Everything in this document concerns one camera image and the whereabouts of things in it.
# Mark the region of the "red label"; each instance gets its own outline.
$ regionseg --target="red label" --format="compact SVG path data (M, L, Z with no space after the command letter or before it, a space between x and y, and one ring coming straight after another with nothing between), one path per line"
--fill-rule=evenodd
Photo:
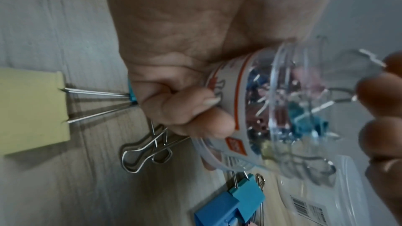
M230 150L232 150L233 152L236 152L238 154L247 156L247 153L246 153L246 150L244 149L242 140L235 139L232 137L227 137L225 139L225 141Z

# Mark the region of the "clear plastic jar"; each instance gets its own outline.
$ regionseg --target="clear plastic jar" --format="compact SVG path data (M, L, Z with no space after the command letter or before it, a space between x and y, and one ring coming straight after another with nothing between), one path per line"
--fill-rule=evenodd
M253 166L333 186L329 145L332 90L322 79L321 42L284 43L222 63L207 87L222 98L236 128L225 140L193 139L212 166L242 172Z

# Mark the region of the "clear plastic container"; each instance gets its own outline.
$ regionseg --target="clear plastic container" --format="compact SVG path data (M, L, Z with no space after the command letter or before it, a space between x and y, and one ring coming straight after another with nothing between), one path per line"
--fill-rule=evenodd
M336 183L325 188L309 181L278 178L284 205L297 216L324 226L370 226L366 194L352 158L336 156Z
M333 186L332 90L322 79L321 41L284 43L222 63L207 87L222 98L235 132L225 140L192 139L212 166L242 172L262 167ZM351 100L348 91L346 99Z

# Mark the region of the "barcode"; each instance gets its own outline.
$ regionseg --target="barcode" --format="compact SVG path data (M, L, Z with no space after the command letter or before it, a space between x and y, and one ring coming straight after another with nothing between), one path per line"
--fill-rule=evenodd
M306 203L301 200L295 199L293 197L292 197L292 200L293 200L293 204L294 204L294 207L296 208L297 212L302 216L309 217L309 213L307 212Z
M310 205L310 209L316 214L318 221L320 221L320 223L324 223L324 225L327 225L327 220L325 219L324 216L324 212L322 211L322 209Z

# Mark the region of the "barcode sticker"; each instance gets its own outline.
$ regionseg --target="barcode sticker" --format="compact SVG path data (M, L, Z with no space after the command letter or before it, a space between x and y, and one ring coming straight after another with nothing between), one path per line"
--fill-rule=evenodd
M323 226L331 226L325 206L306 200L297 195L290 195L296 212L313 222Z

